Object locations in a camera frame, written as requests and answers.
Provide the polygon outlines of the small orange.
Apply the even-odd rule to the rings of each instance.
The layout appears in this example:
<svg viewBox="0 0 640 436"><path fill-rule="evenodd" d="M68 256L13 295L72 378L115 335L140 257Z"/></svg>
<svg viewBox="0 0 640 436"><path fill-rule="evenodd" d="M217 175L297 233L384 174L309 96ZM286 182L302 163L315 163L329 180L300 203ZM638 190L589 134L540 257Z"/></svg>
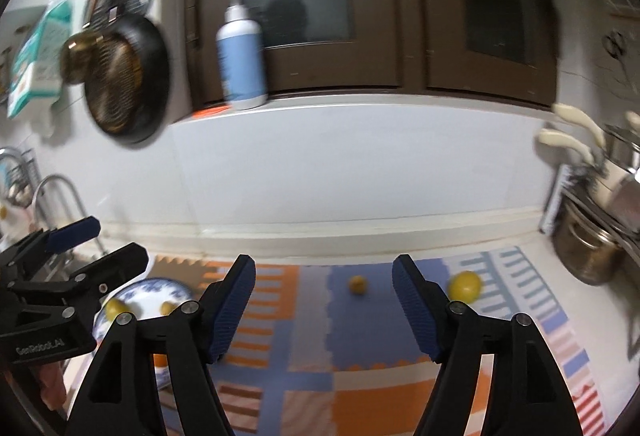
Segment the small orange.
<svg viewBox="0 0 640 436"><path fill-rule="evenodd" d="M160 314L166 317L166 315L170 315L177 307L178 305L172 301L164 301L163 304L160 305Z"/></svg>

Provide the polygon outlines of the metal kitchen rack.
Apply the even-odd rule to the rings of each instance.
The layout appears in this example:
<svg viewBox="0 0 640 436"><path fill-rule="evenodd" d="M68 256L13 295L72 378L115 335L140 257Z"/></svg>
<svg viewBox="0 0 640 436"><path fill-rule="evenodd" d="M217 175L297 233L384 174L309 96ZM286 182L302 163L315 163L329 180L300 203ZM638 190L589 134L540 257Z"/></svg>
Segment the metal kitchen rack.
<svg viewBox="0 0 640 436"><path fill-rule="evenodd" d="M556 172L552 190L542 213L538 229L550 237L560 217L563 200L574 203L588 219L597 222L620 245L628 256L639 263L639 234L625 227L593 200L588 193L590 180L586 168L562 164Z"/></svg>

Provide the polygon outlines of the chrome sink faucet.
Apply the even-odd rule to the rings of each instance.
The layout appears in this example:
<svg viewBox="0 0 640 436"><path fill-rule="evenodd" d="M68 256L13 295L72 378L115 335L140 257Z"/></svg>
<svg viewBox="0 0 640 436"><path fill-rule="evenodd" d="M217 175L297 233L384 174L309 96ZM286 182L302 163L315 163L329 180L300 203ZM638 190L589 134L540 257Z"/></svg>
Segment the chrome sink faucet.
<svg viewBox="0 0 640 436"><path fill-rule="evenodd" d="M68 225L90 216L76 185L62 174L44 176L32 193L36 222L49 229Z"/></svg>

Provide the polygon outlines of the blue white porcelain plate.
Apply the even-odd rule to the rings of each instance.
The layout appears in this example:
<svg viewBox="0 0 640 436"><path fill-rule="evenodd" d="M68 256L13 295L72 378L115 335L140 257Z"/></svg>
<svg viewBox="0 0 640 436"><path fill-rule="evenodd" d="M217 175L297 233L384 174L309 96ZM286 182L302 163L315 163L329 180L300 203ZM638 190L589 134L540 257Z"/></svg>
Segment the blue white porcelain plate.
<svg viewBox="0 0 640 436"><path fill-rule="evenodd" d="M138 320L146 320L162 316L160 305L164 301L172 301L179 306L185 301L191 300L193 293L181 282L167 278L151 278L126 285L115 292L106 303L112 298L124 301ZM98 313L93 326L93 337L98 345L101 344L113 323L108 322L105 318L104 307L106 303Z"/></svg>

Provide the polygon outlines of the yellow green round fruit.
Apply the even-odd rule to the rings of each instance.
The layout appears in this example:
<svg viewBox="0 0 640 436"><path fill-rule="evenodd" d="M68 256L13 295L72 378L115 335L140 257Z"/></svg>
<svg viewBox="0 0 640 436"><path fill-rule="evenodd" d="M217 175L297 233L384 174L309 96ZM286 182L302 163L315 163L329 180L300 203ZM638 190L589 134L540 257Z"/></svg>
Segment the yellow green round fruit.
<svg viewBox="0 0 640 436"><path fill-rule="evenodd" d="M462 271L450 278L448 297L450 300L472 304L478 300L483 291L483 280L473 271Z"/></svg>

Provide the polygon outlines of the stainless steel stock pot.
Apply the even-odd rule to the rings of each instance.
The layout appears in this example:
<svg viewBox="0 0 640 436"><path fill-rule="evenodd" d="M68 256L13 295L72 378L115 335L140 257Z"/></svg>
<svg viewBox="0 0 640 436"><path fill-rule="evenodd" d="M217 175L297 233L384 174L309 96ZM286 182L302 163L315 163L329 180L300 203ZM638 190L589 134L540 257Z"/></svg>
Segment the stainless steel stock pot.
<svg viewBox="0 0 640 436"><path fill-rule="evenodd" d="M551 238L563 266L593 286L610 282L626 256L614 237L570 200L563 202Z"/></svg>

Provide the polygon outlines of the teal white box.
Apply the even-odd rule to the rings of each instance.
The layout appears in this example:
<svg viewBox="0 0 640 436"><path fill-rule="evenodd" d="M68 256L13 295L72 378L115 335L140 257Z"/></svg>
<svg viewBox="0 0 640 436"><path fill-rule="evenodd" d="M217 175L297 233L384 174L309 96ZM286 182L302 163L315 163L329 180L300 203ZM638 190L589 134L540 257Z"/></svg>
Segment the teal white box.
<svg viewBox="0 0 640 436"><path fill-rule="evenodd" d="M73 8L67 0L48 6L15 55L8 96L8 117L47 122L60 99L63 81L61 49L70 38Z"/></svg>

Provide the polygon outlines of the small brown kiwi fruit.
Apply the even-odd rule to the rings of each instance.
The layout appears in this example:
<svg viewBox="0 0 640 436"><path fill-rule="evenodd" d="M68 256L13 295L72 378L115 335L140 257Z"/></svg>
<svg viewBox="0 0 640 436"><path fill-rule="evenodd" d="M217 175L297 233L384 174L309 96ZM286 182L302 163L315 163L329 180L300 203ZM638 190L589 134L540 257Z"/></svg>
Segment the small brown kiwi fruit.
<svg viewBox="0 0 640 436"><path fill-rule="evenodd" d="M368 280L366 277L363 277L363 275L353 275L352 278L348 280L348 288L349 292L354 295L366 295L368 292Z"/></svg>

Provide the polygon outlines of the colourful patterned table mat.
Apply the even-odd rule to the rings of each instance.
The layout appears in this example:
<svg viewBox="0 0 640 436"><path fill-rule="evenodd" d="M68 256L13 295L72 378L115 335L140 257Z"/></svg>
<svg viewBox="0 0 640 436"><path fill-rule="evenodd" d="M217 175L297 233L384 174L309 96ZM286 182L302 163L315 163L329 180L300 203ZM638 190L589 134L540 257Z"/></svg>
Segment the colourful patterned table mat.
<svg viewBox="0 0 640 436"><path fill-rule="evenodd" d="M582 431L608 426L584 347L547 282L516 246L422 259L428 280L447 285L462 271L483 280L474 309L532 317L570 389ZM353 275L366 295L349 292ZM388 263L262 265L255 289L212 378L239 435L408 435L438 367L416 344Z"/></svg>

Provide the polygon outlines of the blue white pump bottle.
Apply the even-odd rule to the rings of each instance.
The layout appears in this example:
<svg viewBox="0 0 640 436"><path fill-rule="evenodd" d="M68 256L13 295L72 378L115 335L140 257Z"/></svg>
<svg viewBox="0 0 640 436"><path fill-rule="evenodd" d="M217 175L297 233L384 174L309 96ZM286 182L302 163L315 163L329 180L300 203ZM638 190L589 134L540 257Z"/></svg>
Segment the blue white pump bottle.
<svg viewBox="0 0 640 436"><path fill-rule="evenodd" d="M250 17L243 0L228 0L216 39L224 99L238 111L264 104L268 90L262 28Z"/></svg>

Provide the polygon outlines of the hanging scissors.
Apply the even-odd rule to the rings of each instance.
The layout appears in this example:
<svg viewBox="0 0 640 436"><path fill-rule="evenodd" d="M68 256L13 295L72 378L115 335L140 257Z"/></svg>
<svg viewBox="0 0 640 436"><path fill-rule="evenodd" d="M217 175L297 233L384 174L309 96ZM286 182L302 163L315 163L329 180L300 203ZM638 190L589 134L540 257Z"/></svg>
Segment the hanging scissors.
<svg viewBox="0 0 640 436"><path fill-rule="evenodd" d="M623 34L612 29L611 32L603 36L602 46L611 58L614 58L614 60L620 63L620 68L623 71L626 81L628 84L631 84L626 65L626 40Z"/></svg>

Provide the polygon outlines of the cream handled saucepan lower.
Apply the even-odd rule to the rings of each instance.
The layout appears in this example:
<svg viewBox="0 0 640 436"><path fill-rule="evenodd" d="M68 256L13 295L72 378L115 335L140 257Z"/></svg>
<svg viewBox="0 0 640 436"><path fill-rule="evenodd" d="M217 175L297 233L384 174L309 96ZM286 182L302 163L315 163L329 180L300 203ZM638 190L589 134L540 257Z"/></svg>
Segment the cream handled saucepan lower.
<svg viewBox="0 0 640 436"><path fill-rule="evenodd" d="M594 155L585 143L560 130L542 128L537 140L548 147L575 151L587 166L587 190L601 207L607 207L618 192L618 187L636 179L632 171L612 162L605 155Z"/></svg>

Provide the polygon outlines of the cream handled saucepan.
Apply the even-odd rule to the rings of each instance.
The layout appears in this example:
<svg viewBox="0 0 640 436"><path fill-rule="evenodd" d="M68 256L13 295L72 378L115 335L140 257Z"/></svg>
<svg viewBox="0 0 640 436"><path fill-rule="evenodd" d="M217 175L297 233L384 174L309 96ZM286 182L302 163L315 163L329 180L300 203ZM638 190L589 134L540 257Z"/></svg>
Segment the cream handled saucepan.
<svg viewBox="0 0 640 436"><path fill-rule="evenodd" d="M601 207L607 207L618 192L618 187L636 179L632 171L612 162L605 155L594 155L585 143L560 130L542 128L537 140L548 147L575 151L587 166L587 190Z"/></svg>
<svg viewBox="0 0 640 436"><path fill-rule="evenodd" d="M578 107L555 103L552 112L562 121L587 129L601 149L603 155L616 165L635 173L639 169L639 115L633 111L625 113L628 126L599 126Z"/></svg>

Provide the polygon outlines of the cream handled saucepan upper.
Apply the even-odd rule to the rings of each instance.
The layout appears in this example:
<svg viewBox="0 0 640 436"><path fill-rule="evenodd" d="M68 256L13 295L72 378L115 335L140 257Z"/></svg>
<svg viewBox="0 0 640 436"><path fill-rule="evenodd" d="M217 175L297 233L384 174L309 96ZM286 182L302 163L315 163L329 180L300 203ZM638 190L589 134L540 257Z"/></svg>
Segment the cream handled saucepan upper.
<svg viewBox="0 0 640 436"><path fill-rule="evenodd" d="M552 112L562 121L587 129L601 149L603 155L616 165L635 173L639 169L639 115L633 111L625 113L628 126L599 126L578 107L555 103Z"/></svg>

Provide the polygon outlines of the brown window frame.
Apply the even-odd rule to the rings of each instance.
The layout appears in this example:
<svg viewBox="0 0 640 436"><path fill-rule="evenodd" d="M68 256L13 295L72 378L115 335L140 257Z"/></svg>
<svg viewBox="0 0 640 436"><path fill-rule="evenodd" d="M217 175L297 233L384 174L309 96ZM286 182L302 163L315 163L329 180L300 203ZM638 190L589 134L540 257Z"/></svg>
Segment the brown window frame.
<svg viewBox="0 0 640 436"><path fill-rule="evenodd" d="M262 28L271 96L392 92L550 106L552 0L243 0ZM184 0L196 108L224 99L216 35L227 0Z"/></svg>

